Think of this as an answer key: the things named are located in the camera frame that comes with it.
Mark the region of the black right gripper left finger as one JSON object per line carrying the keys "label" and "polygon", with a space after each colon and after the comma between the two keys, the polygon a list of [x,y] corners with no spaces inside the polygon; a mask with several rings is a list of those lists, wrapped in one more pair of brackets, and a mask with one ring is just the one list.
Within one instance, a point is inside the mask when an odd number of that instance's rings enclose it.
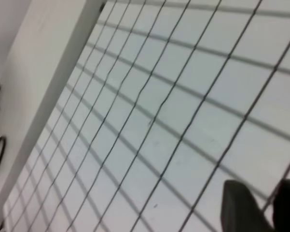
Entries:
{"label": "black right gripper left finger", "polygon": [[274,229],[258,207],[250,190],[235,180],[226,180],[221,203],[223,232],[272,232]]}

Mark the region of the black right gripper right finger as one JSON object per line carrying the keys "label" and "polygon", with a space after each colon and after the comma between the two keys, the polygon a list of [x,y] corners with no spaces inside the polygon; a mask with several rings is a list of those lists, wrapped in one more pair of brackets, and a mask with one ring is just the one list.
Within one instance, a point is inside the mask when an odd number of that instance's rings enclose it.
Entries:
{"label": "black right gripper right finger", "polygon": [[276,232],[290,232],[290,179],[284,179],[273,201],[273,224]]}

